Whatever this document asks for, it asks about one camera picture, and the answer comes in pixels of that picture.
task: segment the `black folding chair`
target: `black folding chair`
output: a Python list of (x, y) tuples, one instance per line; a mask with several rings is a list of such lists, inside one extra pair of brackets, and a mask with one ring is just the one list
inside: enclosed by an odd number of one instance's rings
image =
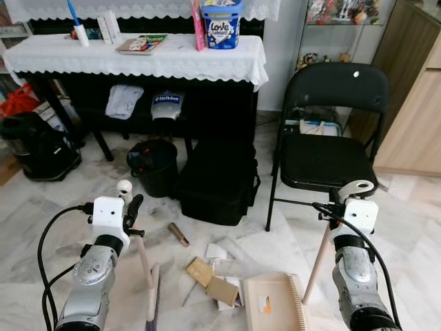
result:
[[(317, 63), (299, 70), (289, 82), (283, 102), (273, 164), (273, 181), (266, 231), (271, 225), (275, 201), (311, 205), (307, 202), (277, 199), (278, 167), (282, 182), (292, 188), (329, 192), (358, 179), (378, 182), (372, 163), (378, 150), (384, 115), (389, 107), (389, 82), (379, 69), (359, 63)], [(285, 121), (293, 107), (344, 106), (375, 112), (376, 131), (368, 142), (343, 137), (285, 132)], [(368, 158), (366, 148), (371, 145)]]

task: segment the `black trash bin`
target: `black trash bin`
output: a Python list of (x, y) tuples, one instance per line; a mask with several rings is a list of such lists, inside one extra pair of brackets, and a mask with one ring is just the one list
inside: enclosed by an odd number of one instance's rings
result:
[(178, 178), (178, 150), (169, 141), (149, 140), (136, 144), (127, 154), (132, 176), (137, 177), (148, 195), (166, 197)]

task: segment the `folded towel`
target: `folded towel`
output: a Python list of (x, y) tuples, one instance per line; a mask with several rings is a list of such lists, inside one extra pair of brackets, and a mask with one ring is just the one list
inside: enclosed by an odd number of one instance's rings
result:
[(112, 86), (105, 114), (113, 119), (129, 119), (143, 93), (144, 89), (139, 86)]

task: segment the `blue container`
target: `blue container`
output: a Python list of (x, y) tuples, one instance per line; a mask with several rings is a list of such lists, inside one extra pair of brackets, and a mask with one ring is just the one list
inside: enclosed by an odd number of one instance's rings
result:
[(202, 6), (208, 48), (236, 48), (239, 42), (240, 14), (243, 10), (242, 0), (207, 0), (205, 3), (217, 5)]

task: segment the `chair seat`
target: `chair seat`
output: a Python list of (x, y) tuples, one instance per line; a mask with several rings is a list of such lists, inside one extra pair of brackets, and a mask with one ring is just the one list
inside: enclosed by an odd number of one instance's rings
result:
[(378, 185), (361, 142), (312, 134), (290, 133), (284, 137), (280, 176), (292, 188), (320, 192), (359, 179), (371, 181), (375, 189)]

